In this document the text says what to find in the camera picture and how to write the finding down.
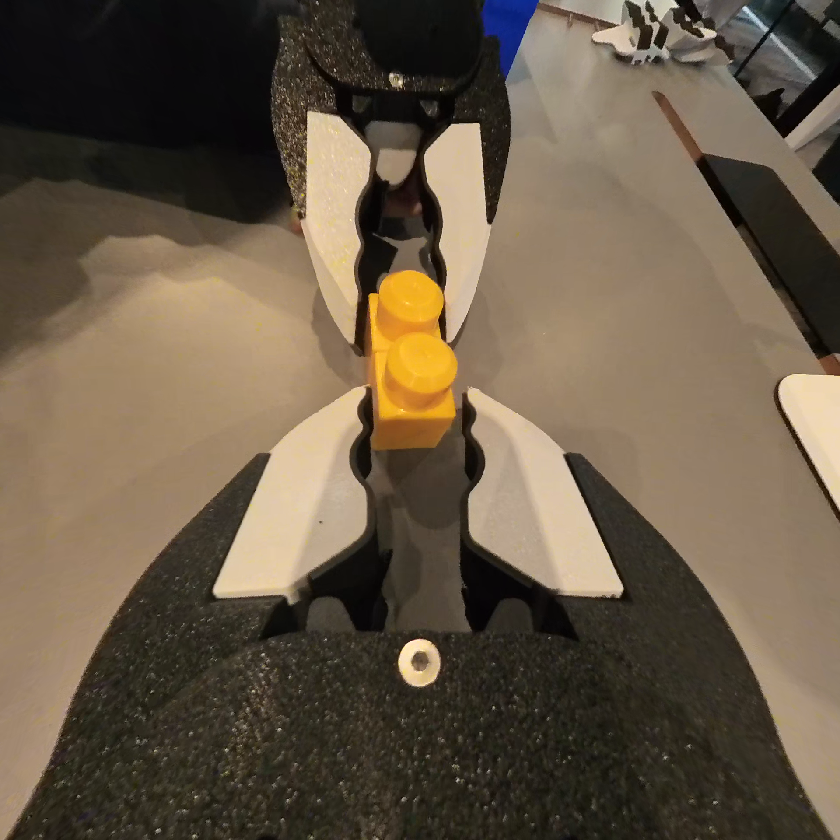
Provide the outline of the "blue plastic bin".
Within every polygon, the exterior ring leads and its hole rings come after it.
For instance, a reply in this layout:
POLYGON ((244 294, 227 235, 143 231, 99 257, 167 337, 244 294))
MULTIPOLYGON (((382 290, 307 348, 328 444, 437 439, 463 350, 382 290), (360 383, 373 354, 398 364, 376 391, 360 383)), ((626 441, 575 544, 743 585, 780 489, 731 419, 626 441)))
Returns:
POLYGON ((486 35, 499 41, 502 75, 508 76, 539 1, 484 1, 482 21, 486 35))

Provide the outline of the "pile of white black parts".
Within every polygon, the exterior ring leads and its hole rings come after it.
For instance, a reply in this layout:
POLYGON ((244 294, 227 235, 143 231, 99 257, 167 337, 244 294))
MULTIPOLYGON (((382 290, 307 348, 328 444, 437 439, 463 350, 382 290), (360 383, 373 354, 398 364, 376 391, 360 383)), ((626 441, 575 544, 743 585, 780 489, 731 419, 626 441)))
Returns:
POLYGON ((714 19, 690 1, 624 1, 620 22, 596 30, 591 42, 632 66, 673 60, 725 67, 734 60, 734 48, 718 33, 714 19))

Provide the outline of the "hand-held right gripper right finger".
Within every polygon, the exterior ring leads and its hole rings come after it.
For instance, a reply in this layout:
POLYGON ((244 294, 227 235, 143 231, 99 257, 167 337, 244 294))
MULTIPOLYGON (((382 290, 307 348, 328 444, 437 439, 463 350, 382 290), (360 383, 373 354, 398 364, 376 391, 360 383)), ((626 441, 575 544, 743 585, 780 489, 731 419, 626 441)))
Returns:
POLYGON ((566 452, 478 388, 463 400, 464 547, 526 585, 618 599, 623 583, 566 452))

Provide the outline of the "instruction sheet on stand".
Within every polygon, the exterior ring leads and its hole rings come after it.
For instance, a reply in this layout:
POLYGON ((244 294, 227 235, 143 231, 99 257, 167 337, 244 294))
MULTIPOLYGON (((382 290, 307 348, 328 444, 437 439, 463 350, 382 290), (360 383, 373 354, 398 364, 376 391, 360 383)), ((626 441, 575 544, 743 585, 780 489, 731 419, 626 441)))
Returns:
POLYGON ((790 374, 776 400, 791 434, 839 514, 839 377, 790 374))

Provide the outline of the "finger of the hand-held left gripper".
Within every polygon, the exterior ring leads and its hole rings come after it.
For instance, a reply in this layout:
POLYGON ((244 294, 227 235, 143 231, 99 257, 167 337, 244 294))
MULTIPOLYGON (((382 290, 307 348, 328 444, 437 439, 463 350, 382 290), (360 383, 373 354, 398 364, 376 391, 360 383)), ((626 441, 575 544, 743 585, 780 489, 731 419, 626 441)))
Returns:
POLYGON ((371 150, 340 115, 309 111, 306 163, 305 241, 318 287, 344 340, 363 355, 360 210, 373 178, 371 150))
POLYGON ((436 255, 443 266, 444 326, 456 341, 474 300, 490 237, 480 125, 452 123, 423 155, 436 207, 436 255))

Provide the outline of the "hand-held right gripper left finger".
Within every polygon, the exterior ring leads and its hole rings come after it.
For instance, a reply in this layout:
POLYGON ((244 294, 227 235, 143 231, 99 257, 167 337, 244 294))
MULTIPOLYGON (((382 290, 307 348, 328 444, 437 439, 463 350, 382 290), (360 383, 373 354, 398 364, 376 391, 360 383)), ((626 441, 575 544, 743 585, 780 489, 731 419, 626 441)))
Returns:
POLYGON ((367 483, 371 392, 357 386, 292 428, 268 453, 213 584, 218 600, 298 601, 375 585, 382 568, 367 483))

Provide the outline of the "black rectangular mat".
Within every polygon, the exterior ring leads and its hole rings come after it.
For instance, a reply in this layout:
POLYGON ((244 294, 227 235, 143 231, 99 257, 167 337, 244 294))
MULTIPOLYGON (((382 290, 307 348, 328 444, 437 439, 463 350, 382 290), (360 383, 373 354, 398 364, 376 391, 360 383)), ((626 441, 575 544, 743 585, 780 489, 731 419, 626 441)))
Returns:
POLYGON ((743 226, 821 350, 839 352, 839 255, 769 166, 702 154, 698 169, 743 226))

